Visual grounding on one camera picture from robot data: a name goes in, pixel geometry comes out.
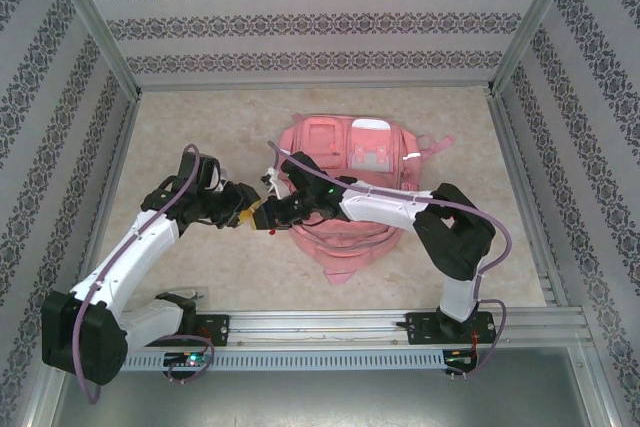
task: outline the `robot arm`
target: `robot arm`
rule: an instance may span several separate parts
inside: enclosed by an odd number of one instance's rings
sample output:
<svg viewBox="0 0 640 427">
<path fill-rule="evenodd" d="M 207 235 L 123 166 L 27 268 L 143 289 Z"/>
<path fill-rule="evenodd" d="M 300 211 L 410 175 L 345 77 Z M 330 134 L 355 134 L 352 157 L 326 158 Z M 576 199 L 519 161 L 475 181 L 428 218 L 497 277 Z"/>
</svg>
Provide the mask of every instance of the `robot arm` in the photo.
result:
<svg viewBox="0 0 640 427">
<path fill-rule="evenodd" d="M 190 299 L 161 294 L 141 309 L 124 312 L 138 283 L 190 224 L 198 222 L 218 228 L 237 227 L 241 212 L 259 201 L 252 187 L 221 180 L 218 161 L 201 155 L 195 181 L 164 214 L 157 216 L 185 185 L 194 164 L 195 156 L 184 153 L 178 175 L 167 178 L 147 195 L 141 206 L 142 212 L 137 215 L 127 235 L 98 268 L 69 293 L 53 291 L 45 299 L 42 306 L 42 357 L 46 364 L 75 372 L 73 326 L 80 305 L 110 263 L 110 269 L 91 297 L 82 323 L 80 353 L 87 379 L 104 385 L 120 371 L 128 352 L 168 334 L 195 334 L 195 303 Z M 142 231 L 142 227 L 154 217 L 157 218 Z M 115 257 L 124 244 L 129 244 L 128 248 Z"/>
<path fill-rule="evenodd" d="M 302 152 L 292 157 L 324 173 Z M 290 228 L 318 212 L 326 219 L 378 222 L 415 232 L 435 266 L 446 276 L 439 308 L 443 331 L 448 330 L 453 336 L 470 321 L 477 310 L 478 269 L 495 236 L 493 225 L 458 209 L 406 200 L 407 195 L 414 199 L 429 197 L 474 208 L 457 187 L 442 184 L 435 191 L 402 192 L 375 187 L 352 177 L 339 177 L 358 189 L 351 190 L 304 171 L 290 161 L 282 164 L 282 171 L 296 191 L 282 199 L 272 196 L 263 203 L 253 216 L 255 228 Z M 444 222 L 449 219 L 453 219 L 451 227 Z"/>
</svg>

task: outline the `damask pattern wall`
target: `damask pattern wall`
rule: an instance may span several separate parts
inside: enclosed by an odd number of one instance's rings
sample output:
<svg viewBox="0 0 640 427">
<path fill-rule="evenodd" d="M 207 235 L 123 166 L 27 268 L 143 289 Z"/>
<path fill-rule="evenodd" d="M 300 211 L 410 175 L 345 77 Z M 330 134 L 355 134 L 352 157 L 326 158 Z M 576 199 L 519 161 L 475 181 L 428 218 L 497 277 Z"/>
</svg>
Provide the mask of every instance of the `damask pattern wall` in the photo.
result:
<svg viewBox="0 0 640 427">
<path fill-rule="evenodd" d="M 70 0 L 0 0 L 0 426 L 80 272 L 130 102 Z"/>
<path fill-rule="evenodd" d="M 95 0 L 143 86 L 488 81 L 532 0 Z"/>
<path fill-rule="evenodd" d="M 503 93 L 566 292 L 640 425 L 640 0 L 555 0 Z"/>
</svg>

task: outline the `marble-patterned floor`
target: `marble-patterned floor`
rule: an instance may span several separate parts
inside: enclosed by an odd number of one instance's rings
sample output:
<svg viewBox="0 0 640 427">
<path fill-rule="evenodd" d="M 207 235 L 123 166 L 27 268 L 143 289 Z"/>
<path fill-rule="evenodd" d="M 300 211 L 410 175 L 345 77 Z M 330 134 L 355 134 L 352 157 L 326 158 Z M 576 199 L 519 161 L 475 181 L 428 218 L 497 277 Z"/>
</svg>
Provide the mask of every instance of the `marble-patterned floor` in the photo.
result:
<svg viewBox="0 0 640 427">
<path fill-rule="evenodd" d="M 294 113 L 380 116 L 417 135 L 453 135 L 455 144 L 424 164 L 421 188 L 453 183 L 510 230 L 513 252 L 484 279 L 481 297 L 512 307 L 545 305 L 480 87 L 145 93 L 101 258 L 130 227 L 144 196 L 177 172 L 188 143 L 217 157 L 231 180 L 265 194 L 259 178 L 273 162 L 266 141 L 277 142 Z M 498 234 L 490 257 L 503 247 Z M 213 310 L 415 309 L 438 305 L 442 279 L 411 233 L 346 284 L 331 285 L 286 232 L 193 225 L 149 271 L 134 304 L 165 289 L 202 286 L 208 295 L 201 308 Z"/>
</svg>

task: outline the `pink bag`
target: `pink bag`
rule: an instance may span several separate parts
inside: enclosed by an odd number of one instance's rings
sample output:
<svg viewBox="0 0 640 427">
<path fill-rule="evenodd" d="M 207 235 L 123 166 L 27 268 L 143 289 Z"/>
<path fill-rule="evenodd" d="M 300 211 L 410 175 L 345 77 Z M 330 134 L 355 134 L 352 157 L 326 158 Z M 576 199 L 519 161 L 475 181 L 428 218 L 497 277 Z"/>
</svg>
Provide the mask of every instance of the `pink bag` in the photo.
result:
<svg viewBox="0 0 640 427">
<path fill-rule="evenodd" d="M 378 118 L 296 114 L 293 119 L 296 124 L 280 138 L 281 149 L 304 152 L 331 176 L 348 175 L 378 187 L 419 190 L 422 161 L 453 143 L 451 136 L 440 142 L 427 137 L 429 148 L 420 149 L 415 135 Z M 300 250 L 324 266 L 332 284 L 346 282 L 386 255 L 403 232 L 375 222 L 321 220 L 313 214 L 289 233 Z"/>
</svg>

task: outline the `backpack strap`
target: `backpack strap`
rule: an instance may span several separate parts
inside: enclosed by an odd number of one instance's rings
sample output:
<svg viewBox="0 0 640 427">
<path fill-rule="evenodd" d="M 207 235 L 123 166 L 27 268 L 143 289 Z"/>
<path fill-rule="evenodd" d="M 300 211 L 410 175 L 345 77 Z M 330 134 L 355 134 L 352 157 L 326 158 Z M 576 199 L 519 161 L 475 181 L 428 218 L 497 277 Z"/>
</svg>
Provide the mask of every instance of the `backpack strap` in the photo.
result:
<svg viewBox="0 0 640 427">
<path fill-rule="evenodd" d="M 420 149 L 420 158 L 423 162 L 433 154 L 437 154 L 438 152 L 443 151 L 454 142 L 454 138 L 451 135 L 447 135 L 440 142 L 436 142 L 436 140 L 428 134 L 420 137 L 420 140 L 422 139 L 429 139 L 429 147 L 427 147 L 426 149 Z"/>
</svg>

